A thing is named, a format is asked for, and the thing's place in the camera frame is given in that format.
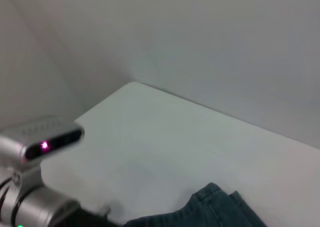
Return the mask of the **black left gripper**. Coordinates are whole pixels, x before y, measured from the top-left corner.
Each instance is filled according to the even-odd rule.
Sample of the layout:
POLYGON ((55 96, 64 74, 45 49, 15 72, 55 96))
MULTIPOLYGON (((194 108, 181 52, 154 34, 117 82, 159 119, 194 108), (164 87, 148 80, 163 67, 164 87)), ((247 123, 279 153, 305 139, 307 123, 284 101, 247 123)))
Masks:
POLYGON ((90 211, 82 207, 66 214, 55 223, 54 227, 122 227, 121 224, 109 219, 111 207, 103 205, 97 211, 90 211))

